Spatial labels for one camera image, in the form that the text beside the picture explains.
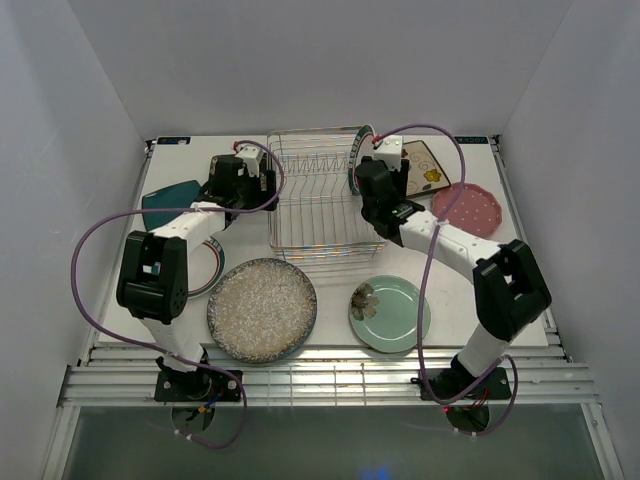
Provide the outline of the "cream flower square plate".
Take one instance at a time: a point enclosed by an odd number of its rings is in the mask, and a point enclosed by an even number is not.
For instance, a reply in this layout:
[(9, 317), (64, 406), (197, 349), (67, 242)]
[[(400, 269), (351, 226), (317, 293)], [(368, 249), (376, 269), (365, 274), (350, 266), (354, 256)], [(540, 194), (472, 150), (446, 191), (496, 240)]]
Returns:
[(409, 161), (406, 187), (408, 198), (434, 194), (451, 186), (446, 172), (423, 141), (404, 143), (402, 158)]

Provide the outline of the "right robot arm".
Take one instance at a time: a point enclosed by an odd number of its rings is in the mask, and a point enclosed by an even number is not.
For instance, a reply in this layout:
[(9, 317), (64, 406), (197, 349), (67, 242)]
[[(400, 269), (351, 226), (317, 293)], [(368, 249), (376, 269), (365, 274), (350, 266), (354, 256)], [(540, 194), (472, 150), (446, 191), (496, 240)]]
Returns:
[(473, 286), (478, 325), (449, 367), (436, 377), (420, 373), (422, 390), (446, 405), (474, 397), (503, 361), (517, 336), (551, 304), (551, 294), (530, 247), (482, 239), (434, 216), (401, 196), (403, 174), (382, 160), (363, 159), (355, 169), (363, 218), (383, 238), (426, 254)]

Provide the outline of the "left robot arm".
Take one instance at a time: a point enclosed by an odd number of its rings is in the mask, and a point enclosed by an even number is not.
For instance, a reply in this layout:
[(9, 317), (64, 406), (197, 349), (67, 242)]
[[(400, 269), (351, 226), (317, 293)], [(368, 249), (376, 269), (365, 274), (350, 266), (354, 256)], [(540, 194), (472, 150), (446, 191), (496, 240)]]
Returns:
[(277, 207), (276, 171), (268, 152), (243, 145), (211, 159), (208, 180), (193, 199), (167, 206), (170, 219), (125, 241), (117, 303), (139, 319), (163, 353), (156, 360), (169, 384), (190, 399), (205, 397), (212, 376), (206, 354), (183, 319), (189, 299), (189, 257), (224, 231), (239, 211)]

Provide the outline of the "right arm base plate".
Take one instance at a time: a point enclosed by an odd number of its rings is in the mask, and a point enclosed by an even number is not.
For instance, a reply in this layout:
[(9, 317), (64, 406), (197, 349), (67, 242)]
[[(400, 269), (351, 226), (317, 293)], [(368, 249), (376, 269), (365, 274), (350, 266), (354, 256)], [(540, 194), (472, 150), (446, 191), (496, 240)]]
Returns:
[(430, 389), (424, 385), (421, 375), (410, 379), (412, 385), (419, 387), (422, 400), (432, 400), (436, 396), (442, 401), (451, 401), (453, 398), (461, 398), (462, 392), (465, 392), (464, 399), (469, 400), (509, 400), (512, 398), (506, 370), (502, 367), (496, 367), (482, 380), (467, 378), (452, 368), (440, 371), (428, 370), (427, 380)]

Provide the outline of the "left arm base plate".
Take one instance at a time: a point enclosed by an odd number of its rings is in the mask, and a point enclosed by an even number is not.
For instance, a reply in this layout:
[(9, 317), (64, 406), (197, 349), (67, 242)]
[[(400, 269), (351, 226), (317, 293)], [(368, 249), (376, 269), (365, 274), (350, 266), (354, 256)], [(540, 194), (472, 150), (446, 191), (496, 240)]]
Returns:
[(241, 370), (230, 370), (233, 380), (226, 374), (207, 369), (178, 372), (162, 370), (157, 377), (153, 399), (156, 402), (237, 402), (241, 400), (239, 383)]

